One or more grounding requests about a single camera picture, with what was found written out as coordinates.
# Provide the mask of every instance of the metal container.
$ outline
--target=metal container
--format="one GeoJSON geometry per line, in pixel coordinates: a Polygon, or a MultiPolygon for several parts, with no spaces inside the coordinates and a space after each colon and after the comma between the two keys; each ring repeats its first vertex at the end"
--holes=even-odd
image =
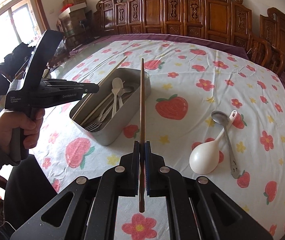
{"type": "MultiPolygon", "coordinates": [[[[145,72],[145,100],[151,93],[149,74],[145,72]]],[[[139,110],[140,105],[140,70],[129,68],[116,69],[106,81],[101,85],[96,94],[88,94],[82,98],[70,111],[69,117],[72,119],[76,111],[80,108],[82,103],[88,98],[87,103],[83,109],[78,113],[73,122],[85,135],[95,139],[101,145],[111,144],[122,130],[127,126],[135,113],[139,110]],[[82,121],[104,100],[112,91],[112,81],[119,77],[125,81],[124,86],[134,87],[133,94],[124,102],[124,105],[116,112],[115,116],[108,120],[105,126],[97,132],[88,132],[80,124],[82,121]]],[[[90,118],[94,120],[99,114],[104,105],[102,105],[90,118]]]]}

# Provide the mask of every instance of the chopstick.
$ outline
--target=chopstick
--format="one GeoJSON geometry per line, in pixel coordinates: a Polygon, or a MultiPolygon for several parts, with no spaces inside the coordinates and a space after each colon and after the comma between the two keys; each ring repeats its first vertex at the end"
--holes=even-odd
{"type": "MultiPolygon", "coordinates": [[[[108,74],[107,76],[105,76],[105,78],[104,78],[103,80],[101,80],[101,81],[98,83],[98,86],[101,87],[101,85],[107,80],[107,78],[109,78],[109,77],[111,76],[111,74],[121,65],[121,63],[123,63],[123,62],[126,60],[126,58],[127,58],[127,56],[124,57],[124,58],[122,59],[122,61],[119,62],[119,63],[113,68],[113,70],[110,71],[109,74],[108,74]]],[[[78,108],[78,110],[76,111],[76,113],[73,115],[73,118],[72,118],[73,120],[75,120],[75,118],[78,116],[78,114],[80,113],[80,111],[84,108],[85,104],[86,104],[86,103],[88,102],[88,100],[89,100],[89,97],[90,97],[90,96],[88,96],[88,97],[86,98],[86,100],[81,104],[81,106],[78,108]]],[[[101,104],[99,104],[98,107],[100,107],[107,99],[108,99],[108,98],[105,98],[104,101],[101,102],[101,104]]],[[[94,114],[94,112],[98,109],[98,107],[96,107],[96,108],[94,109],[94,111],[92,111],[92,112],[89,114],[89,116],[87,116],[87,119],[86,119],[85,121],[87,121],[88,118],[90,118],[90,117],[94,114]]]]}
{"type": "Polygon", "coordinates": [[[145,67],[142,58],[140,73],[140,141],[139,141],[139,212],[145,212],[145,67]]]}

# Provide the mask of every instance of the tablecloth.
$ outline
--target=tablecloth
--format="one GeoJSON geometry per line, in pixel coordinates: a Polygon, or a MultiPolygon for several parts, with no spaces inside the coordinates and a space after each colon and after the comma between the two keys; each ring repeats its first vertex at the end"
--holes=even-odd
{"type": "MultiPolygon", "coordinates": [[[[274,239],[285,233],[285,90],[273,72],[215,49],[172,41],[115,41],[86,58],[64,78],[98,83],[120,62],[140,68],[144,58],[151,95],[146,100],[146,140],[152,152],[183,176],[197,178],[189,166],[192,149],[212,140],[222,127],[211,112],[238,116],[228,131],[241,169],[230,174],[228,147],[220,142],[217,168],[206,176],[250,214],[274,239]]],[[[139,138],[139,113],[107,147],[86,137],[69,118],[76,102],[48,109],[34,154],[57,192],[78,176],[94,178],[117,165],[139,138]],[[73,152],[80,161],[70,161],[73,152]]],[[[119,199],[115,239],[169,239],[164,198],[119,199]]]]}

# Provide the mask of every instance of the human hand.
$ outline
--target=human hand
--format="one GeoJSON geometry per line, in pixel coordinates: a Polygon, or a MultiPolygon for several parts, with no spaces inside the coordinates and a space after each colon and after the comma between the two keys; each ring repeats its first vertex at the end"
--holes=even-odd
{"type": "Polygon", "coordinates": [[[14,128],[24,129],[24,147],[32,149],[36,147],[39,138],[39,131],[45,115],[44,109],[39,109],[36,113],[35,120],[30,120],[24,113],[3,110],[0,112],[0,148],[9,154],[9,143],[11,140],[12,130],[14,128]]]}

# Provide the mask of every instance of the metal bolt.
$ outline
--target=metal bolt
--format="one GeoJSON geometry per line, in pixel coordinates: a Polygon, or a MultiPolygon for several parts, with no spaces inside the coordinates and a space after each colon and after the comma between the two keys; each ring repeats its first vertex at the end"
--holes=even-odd
{"type": "Polygon", "coordinates": [[[200,184],[207,184],[208,183],[208,179],[206,177],[199,177],[198,178],[198,182],[200,184]]]}
{"type": "Polygon", "coordinates": [[[125,167],[124,166],[117,166],[115,168],[115,172],[121,173],[125,171],[125,167]]]}
{"type": "Polygon", "coordinates": [[[170,171],[170,168],[166,167],[166,166],[162,166],[160,169],[160,172],[162,173],[168,173],[170,171]]]}
{"type": "Polygon", "coordinates": [[[78,178],[76,179],[76,183],[77,183],[77,184],[85,184],[86,181],[87,181],[87,178],[85,178],[85,177],[78,177],[78,178]]]}

